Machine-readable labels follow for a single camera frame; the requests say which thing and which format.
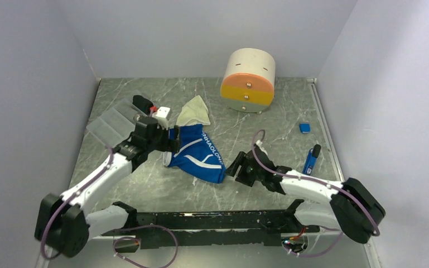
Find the blue underwear white trim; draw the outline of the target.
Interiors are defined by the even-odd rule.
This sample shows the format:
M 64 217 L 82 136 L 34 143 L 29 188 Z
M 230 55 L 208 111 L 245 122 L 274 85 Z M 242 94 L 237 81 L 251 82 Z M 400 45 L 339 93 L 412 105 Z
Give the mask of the blue underwear white trim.
M 203 181 L 222 183 L 226 167 L 219 150 L 203 130 L 203 125 L 181 126 L 180 140 L 179 152 L 163 153 L 163 165 L 177 167 Z

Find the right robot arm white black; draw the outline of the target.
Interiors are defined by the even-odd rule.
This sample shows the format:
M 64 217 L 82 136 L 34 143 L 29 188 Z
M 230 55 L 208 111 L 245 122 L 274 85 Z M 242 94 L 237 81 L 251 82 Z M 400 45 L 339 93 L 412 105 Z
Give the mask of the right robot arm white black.
M 294 196 L 284 217 L 286 228 L 292 232 L 303 226 L 322 226 L 365 244 L 379 235 L 378 225 L 386 215 L 359 180 L 324 180 L 275 165 L 257 145 L 248 152 L 241 151 L 224 174 L 246 186 L 258 181 L 270 192 Z

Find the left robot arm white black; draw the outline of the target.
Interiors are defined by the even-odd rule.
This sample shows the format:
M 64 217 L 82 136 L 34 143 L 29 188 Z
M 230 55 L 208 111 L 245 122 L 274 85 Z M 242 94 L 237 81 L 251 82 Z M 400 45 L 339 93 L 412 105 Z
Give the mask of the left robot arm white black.
M 53 260 L 60 255 L 76 256 L 95 236 L 119 230 L 129 235 L 136 230 L 136 210 L 123 203 L 93 213 L 99 199 L 116 183 L 131 175 L 153 151 L 179 152 L 180 127 L 165 126 L 163 118 L 143 116 L 129 136 L 79 184 L 59 195 L 46 195 L 39 207 L 34 237 L 40 255 Z

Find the black rolled sock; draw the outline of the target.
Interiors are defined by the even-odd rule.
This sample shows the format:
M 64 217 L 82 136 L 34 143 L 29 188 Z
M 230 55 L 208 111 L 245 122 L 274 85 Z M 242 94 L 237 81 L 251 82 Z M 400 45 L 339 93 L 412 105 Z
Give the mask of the black rolled sock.
M 142 95 L 134 95 L 132 97 L 132 104 L 144 114 L 150 114 L 153 107 L 153 103 Z

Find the cream yellow cloth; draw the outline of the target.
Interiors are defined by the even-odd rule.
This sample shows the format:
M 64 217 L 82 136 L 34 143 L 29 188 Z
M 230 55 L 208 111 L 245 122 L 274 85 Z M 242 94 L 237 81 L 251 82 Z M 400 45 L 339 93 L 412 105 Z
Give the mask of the cream yellow cloth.
M 211 122 L 208 107 L 203 99 L 199 95 L 196 95 L 182 107 L 176 120 L 176 125 L 192 126 L 198 124 L 209 126 Z

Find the clear plastic compartment tray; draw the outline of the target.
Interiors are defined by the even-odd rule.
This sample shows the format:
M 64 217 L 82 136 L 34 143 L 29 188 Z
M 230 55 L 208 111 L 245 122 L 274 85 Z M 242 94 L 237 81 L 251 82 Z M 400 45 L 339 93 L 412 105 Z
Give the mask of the clear plastic compartment tray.
M 86 129 L 99 142 L 109 147 L 127 139 L 134 131 L 136 121 L 141 116 L 147 116 L 132 104 L 132 96 L 120 100 L 89 123 Z

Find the small blue block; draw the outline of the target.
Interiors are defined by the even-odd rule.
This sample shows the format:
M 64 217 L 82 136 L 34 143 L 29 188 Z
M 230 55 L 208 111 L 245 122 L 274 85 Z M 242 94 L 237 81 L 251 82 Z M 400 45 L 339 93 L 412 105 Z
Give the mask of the small blue block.
M 298 125 L 299 130 L 301 133 L 306 134 L 311 132 L 311 127 L 309 123 L 300 123 Z

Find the round drawer cabinet orange yellow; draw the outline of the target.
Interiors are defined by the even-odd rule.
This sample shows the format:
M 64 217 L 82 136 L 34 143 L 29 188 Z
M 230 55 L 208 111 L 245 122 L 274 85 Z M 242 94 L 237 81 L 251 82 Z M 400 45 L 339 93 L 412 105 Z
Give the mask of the round drawer cabinet orange yellow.
M 262 113 L 274 99 L 275 77 L 272 55 L 260 49 L 238 49 L 229 57 L 220 96 L 231 109 Z

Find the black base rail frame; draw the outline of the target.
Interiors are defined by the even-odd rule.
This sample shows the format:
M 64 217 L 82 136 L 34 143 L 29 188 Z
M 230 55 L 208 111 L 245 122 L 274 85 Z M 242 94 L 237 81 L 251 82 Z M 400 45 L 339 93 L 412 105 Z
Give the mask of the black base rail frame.
M 280 246 L 299 235 L 318 233 L 318 226 L 302 226 L 288 210 L 234 210 L 214 212 L 137 212 L 129 223 L 105 236 L 134 236 L 142 249 L 179 246 Z

